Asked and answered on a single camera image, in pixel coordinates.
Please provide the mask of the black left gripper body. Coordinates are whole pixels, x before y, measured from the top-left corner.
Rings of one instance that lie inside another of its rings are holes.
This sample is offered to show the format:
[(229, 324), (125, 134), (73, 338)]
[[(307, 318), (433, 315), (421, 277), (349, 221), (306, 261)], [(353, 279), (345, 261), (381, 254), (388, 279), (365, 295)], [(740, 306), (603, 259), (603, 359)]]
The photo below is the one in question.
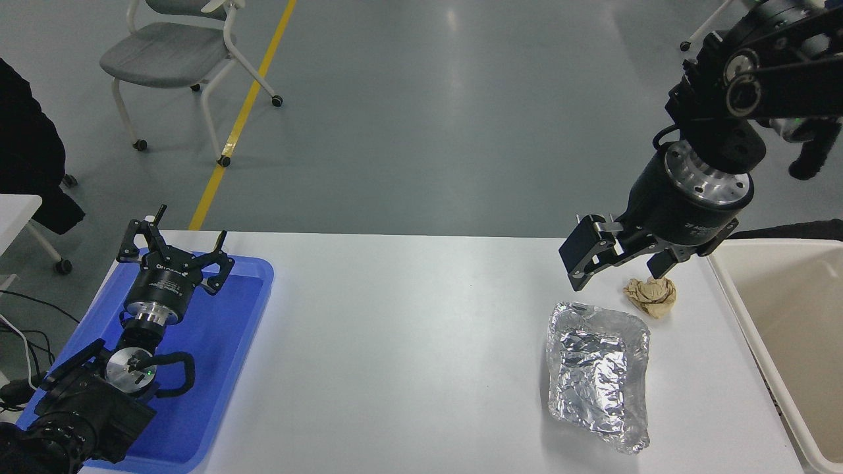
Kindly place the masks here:
[(171, 256), (167, 261), (159, 251), (151, 251), (140, 259), (140, 270), (124, 300), (130, 314), (138, 314), (142, 306), (156, 303), (172, 315), (184, 315), (192, 295), (203, 279), (202, 271), (186, 268), (187, 255)]

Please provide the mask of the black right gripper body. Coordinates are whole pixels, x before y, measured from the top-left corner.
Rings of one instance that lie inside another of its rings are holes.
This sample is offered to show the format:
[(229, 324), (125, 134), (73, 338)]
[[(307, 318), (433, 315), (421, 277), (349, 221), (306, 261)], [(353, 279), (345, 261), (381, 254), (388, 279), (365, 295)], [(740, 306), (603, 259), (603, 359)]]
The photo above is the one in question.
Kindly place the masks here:
[(695, 152), (658, 152), (630, 191), (621, 214), (625, 256), (674, 247), (681, 256), (709, 255), (738, 226), (752, 199), (748, 173), (729, 174)]

